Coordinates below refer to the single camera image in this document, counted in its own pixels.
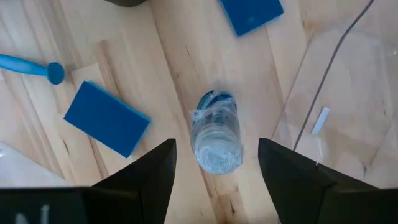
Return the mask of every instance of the dark object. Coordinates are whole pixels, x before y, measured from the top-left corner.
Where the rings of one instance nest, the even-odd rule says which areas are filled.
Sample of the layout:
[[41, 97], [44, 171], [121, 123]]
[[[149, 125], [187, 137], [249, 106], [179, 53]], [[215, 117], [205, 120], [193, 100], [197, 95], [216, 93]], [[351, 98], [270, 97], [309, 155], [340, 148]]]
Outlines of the dark object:
[[284, 13], [279, 0], [220, 1], [238, 37]]
[[134, 7], [142, 4], [145, 0], [105, 0], [118, 6]]
[[1, 189], [1, 223], [164, 223], [176, 158], [168, 139], [92, 187]]
[[397, 223], [398, 189], [348, 177], [269, 139], [259, 162], [282, 224]]
[[81, 84], [64, 120], [124, 157], [130, 156], [150, 123], [150, 118], [88, 81]]

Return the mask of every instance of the plastic bottle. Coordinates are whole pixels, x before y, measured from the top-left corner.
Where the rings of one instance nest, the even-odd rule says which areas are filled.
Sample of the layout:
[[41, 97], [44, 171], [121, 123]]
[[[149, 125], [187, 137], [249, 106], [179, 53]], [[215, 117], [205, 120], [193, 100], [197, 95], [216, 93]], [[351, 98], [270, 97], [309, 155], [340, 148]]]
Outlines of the plastic bottle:
[[193, 153], [211, 174], [228, 174], [243, 161], [237, 107], [232, 94], [210, 91], [191, 112]]

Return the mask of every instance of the blue sponge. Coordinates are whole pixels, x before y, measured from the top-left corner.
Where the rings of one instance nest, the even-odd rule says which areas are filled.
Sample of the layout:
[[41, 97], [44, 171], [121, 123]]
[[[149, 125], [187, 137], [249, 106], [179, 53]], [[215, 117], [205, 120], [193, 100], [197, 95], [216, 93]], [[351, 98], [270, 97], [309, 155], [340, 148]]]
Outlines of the blue sponge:
[[279, 0], [220, 1], [238, 37], [284, 13]]
[[88, 81], [81, 84], [64, 120], [124, 157], [150, 123], [148, 117]]

